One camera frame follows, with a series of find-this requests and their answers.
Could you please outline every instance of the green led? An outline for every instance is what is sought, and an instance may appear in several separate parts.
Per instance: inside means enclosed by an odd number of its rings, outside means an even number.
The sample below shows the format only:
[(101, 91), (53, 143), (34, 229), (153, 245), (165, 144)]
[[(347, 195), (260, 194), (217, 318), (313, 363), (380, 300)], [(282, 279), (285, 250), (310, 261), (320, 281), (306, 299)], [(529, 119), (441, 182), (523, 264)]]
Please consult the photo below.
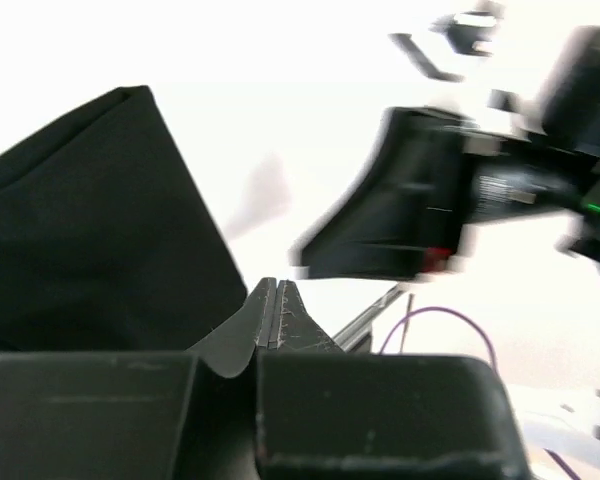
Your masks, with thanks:
[(590, 203), (589, 205), (587, 205), (587, 208), (591, 211), (600, 213), (600, 207), (598, 205), (594, 205), (593, 203)]

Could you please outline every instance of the white surface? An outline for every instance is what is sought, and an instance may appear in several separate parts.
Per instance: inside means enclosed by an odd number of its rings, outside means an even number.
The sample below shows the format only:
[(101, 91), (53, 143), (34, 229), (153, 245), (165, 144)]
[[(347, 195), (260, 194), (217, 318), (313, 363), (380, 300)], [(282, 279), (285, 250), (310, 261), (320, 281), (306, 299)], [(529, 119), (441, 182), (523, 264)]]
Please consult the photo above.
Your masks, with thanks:
[[(573, 28), (600, 25), (600, 0), (512, 0), (498, 56), (462, 86), (423, 79), (386, 38), (472, 3), (3, 1), (0, 152), (110, 88), (149, 83), (247, 283), (290, 276), (288, 246), (360, 175), (385, 108), (459, 103), (485, 128), (506, 128), (476, 107), (488, 88), (541, 105), (545, 78)], [(245, 205), (262, 208), (263, 190), (282, 216), (273, 212), (275, 220), (234, 236), (236, 216)], [(472, 316), (493, 338), (507, 382), (600, 387), (600, 275), (553, 248), (569, 221), (558, 215), (473, 229), (464, 272), (419, 285), (416, 307)], [(300, 283), (329, 333), (389, 285)], [(405, 302), (377, 322), (379, 341)], [(474, 332), (437, 314), (414, 319), (407, 350), (485, 358)]]

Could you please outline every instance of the purple wire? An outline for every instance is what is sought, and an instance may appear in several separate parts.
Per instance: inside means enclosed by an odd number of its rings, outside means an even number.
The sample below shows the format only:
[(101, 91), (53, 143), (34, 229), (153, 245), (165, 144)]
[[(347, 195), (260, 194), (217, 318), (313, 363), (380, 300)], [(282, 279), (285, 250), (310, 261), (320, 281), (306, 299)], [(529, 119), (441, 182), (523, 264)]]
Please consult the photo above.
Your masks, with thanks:
[(453, 315), (454, 317), (457, 317), (460, 320), (463, 320), (465, 323), (468, 323), (476, 332), (478, 332), (478, 334), (484, 340), (484, 343), (487, 346), (487, 350), (489, 350), (489, 361), (491, 363), (491, 368), (493, 369), (494, 372), (496, 372), (496, 373), (498, 372), (498, 362), (497, 362), (497, 358), (496, 358), (496, 350), (495, 350), (495, 348), (493, 348), (493, 343), (491, 343), (489, 336), (485, 333), (485, 331), (482, 328), (480, 328), (480, 326), (476, 322), (471, 320), (469, 317), (467, 317), (466, 315), (464, 315), (456, 310), (453, 310), (453, 309), (447, 308), (447, 307), (423, 307), (423, 308), (418, 308), (417, 310), (413, 310), (412, 312), (407, 313), (407, 315), (391, 329), (391, 331), (389, 332), (389, 335), (387, 335), (387, 339), (384, 341), (384, 343), (382, 344), (382, 347), (380, 348), (380, 353), (384, 353), (384, 350), (387, 348), (387, 345), (389, 344), (389, 340), (391, 340), (393, 335), (396, 333), (396, 331), (398, 331), (398, 329), (402, 325), (407, 327), (409, 321), (411, 321), (411, 319), (414, 316), (416, 316), (420, 313), (427, 313), (427, 312), (448, 313), (449, 315)]
[(578, 475), (567, 462), (565, 462), (564, 458), (562, 458), (556, 452), (552, 452), (551, 450), (545, 449), (545, 452), (547, 452), (551, 457), (551, 460), (556, 462), (556, 464), (562, 469), (562, 471), (567, 474), (567, 477), (569, 477), (571, 480), (582, 480), (582, 477)]

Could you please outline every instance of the purple cable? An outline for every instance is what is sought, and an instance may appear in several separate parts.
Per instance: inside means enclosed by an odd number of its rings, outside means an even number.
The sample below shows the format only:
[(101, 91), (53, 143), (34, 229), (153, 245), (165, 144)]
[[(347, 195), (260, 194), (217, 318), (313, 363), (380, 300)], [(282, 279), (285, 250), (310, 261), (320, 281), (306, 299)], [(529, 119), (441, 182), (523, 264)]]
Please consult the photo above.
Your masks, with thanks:
[(564, 458), (562, 458), (556, 452), (552, 452), (551, 450), (545, 449), (545, 452), (547, 452), (551, 457), (551, 460), (556, 462), (562, 471), (567, 474), (567, 477), (569, 477), (571, 480), (582, 480), (582, 477), (578, 475), (567, 462), (564, 461)]
[(476, 332), (478, 332), (478, 334), (484, 340), (484, 343), (487, 346), (487, 350), (489, 350), (489, 361), (491, 363), (491, 368), (493, 368), (494, 372), (496, 372), (496, 373), (498, 372), (498, 362), (496, 359), (496, 350), (495, 350), (495, 348), (493, 348), (493, 344), (491, 343), (491, 340), (489, 340), (489, 337), (485, 333), (485, 331), (482, 328), (480, 328), (480, 326), (476, 322), (471, 320), (466, 315), (464, 315), (456, 310), (453, 310), (451, 308), (446, 308), (446, 307), (423, 307), (423, 308), (418, 308), (417, 310), (413, 310), (412, 312), (408, 313), (402, 320), (400, 320), (391, 329), (391, 331), (389, 332), (389, 335), (387, 335), (387, 339), (384, 341), (384, 343), (382, 344), (382, 347), (380, 348), (380, 353), (383, 353), (385, 348), (387, 348), (387, 345), (389, 344), (389, 340), (391, 340), (391, 337), (393, 337), (393, 335), (396, 333), (398, 328), (400, 328), (402, 325), (404, 325), (406, 328), (409, 321), (411, 321), (411, 319), (414, 316), (416, 316), (420, 313), (426, 313), (426, 312), (448, 313), (449, 315), (453, 315), (454, 317), (457, 317), (460, 320), (463, 320), (465, 323), (468, 323)]

